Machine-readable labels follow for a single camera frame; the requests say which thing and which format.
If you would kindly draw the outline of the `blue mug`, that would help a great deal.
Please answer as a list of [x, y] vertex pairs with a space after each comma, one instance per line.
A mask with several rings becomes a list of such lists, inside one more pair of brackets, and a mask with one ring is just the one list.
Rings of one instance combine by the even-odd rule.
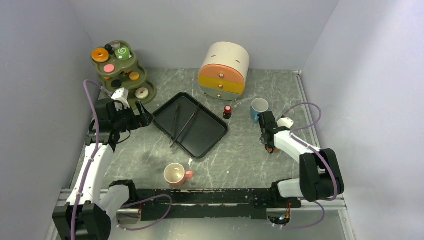
[[255, 98], [251, 102], [250, 117], [254, 123], [259, 121], [259, 114], [268, 111], [269, 103], [263, 98]]

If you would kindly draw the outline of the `white glazed donut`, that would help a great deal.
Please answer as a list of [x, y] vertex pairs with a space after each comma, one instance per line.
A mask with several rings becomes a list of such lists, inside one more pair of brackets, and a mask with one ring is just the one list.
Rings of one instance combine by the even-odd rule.
[[135, 97], [139, 100], [146, 99], [150, 94], [150, 91], [145, 87], [140, 87], [135, 92]]

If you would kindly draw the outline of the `metal food tongs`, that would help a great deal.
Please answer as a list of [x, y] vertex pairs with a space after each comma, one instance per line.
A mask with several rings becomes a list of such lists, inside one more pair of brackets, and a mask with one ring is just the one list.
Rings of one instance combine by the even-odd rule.
[[175, 144], [175, 142], [177, 141], [177, 139], [181, 136], [181, 134], [183, 133], [183, 131], [187, 128], [187, 126], [191, 123], [191, 121], [194, 119], [194, 117], [196, 116], [198, 110], [199, 110], [199, 105], [196, 106], [196, 109], [194, 110], [193, 114], [191, 115], [191, 117], [188, 119], [188, 121], [185, 123], [185, 125], [183, 126], [183, 128], [180, 130], [180, 132], [176, 135], [173, 136], [173, 133], [175, 131], [175, 127], [177, 125], [177, 118], [179, 116], [179, 112], [180, 112], [180, 106], [181, 103], [178, 102], [177, 103], [177, 107], [176, 107], [176, 111], [175, 111], [175, 116], [172, 122], [172, 128], [170, 131], [170, 141], [169, 141], [169, 148], [172, 148], [173, 145]]

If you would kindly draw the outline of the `tan round biscuit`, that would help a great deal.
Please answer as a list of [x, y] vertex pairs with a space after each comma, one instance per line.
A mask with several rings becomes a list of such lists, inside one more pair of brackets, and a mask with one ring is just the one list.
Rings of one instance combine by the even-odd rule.
[[129, 79], [131, 81], [138, 81], [140, 79], [140, 74], [136, 71], [133, 71], [129, 74]]

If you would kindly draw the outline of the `black round cookie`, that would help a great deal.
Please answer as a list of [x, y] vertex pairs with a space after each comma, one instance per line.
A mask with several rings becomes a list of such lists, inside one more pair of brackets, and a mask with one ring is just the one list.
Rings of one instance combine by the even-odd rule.
[[111, 87], [114, 89], [119, 89], [122, 86], [122, 82], [119, 79], [113, 80], [110, 83]]

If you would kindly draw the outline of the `pink round cookie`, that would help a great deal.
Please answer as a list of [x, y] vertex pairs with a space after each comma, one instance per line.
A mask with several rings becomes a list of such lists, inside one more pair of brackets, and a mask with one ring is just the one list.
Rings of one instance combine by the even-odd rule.
[[107, 64], [103, 67], [105, 73], [113, 73], [115, 71], [115, 66], [113, 64]]

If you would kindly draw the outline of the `pink mug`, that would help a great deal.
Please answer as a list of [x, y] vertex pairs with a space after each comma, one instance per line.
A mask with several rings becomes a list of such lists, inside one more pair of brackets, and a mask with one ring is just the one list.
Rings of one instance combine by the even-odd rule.
[[172, 187], [181, 187], [193, 176], [193, 171], [186, 171], [185, 168], [179, 163], [169, 164], [163, 172], [164, 179]]

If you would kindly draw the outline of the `green swirl roll cake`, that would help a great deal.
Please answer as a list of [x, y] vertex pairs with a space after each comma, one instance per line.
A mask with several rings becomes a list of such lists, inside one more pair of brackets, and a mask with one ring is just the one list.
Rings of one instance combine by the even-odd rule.
[[130, 49], [127, 46], [123, 46], [114, 51], [115, 56], [120, 61], [128, 61], [132, 58]]

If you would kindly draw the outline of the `orange glazed donut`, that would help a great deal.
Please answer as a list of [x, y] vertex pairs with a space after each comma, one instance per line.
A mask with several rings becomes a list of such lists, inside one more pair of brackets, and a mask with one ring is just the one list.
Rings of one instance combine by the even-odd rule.
[[91, 52], [91, 58], [97, 63], [105, 63], [109, 60], [109, 52], [105, 48], [96, 48]]

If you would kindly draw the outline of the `brown chocolate round cookie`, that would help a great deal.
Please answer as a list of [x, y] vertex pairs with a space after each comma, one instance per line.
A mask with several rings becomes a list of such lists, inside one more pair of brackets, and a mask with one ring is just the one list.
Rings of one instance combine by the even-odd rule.
[[121, 45], [120, 41], [112, 41], [109, 43], [109, 45], [111, 45], [113, 48], [117, 48]]

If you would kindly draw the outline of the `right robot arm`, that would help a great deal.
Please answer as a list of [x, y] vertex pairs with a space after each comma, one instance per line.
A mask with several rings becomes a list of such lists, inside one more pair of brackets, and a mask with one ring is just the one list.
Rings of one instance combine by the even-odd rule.
[[258, 114], [260, 142], [269, 154], [284, 152], [299, 165], [299, 177], [273, 183], [270, 202], [282, 207], [289, 198], [303, 198], [309, 202], [333, 200], [345, 190], [336, 153], [321, 149], [298, 138], [288, 117], [276, 120], [271, 111]]

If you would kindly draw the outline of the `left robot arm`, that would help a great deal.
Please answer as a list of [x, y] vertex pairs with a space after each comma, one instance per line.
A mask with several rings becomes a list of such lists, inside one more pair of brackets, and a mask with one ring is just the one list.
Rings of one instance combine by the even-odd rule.
[[141, 101], [135, 105], [139, 114], [122, 108], [123, 100], [101, 99], [92, 106], [95, 116], [85, 139], [83, 166], [65, 205], [55, 207], [52, 214], [62, 240], [107, 240], [120, 207], [132, 208], [138, 203], [133, 180], [113, 181], [101, 197], [104, 177], [121, 134], [148, 127], [154, 120]]

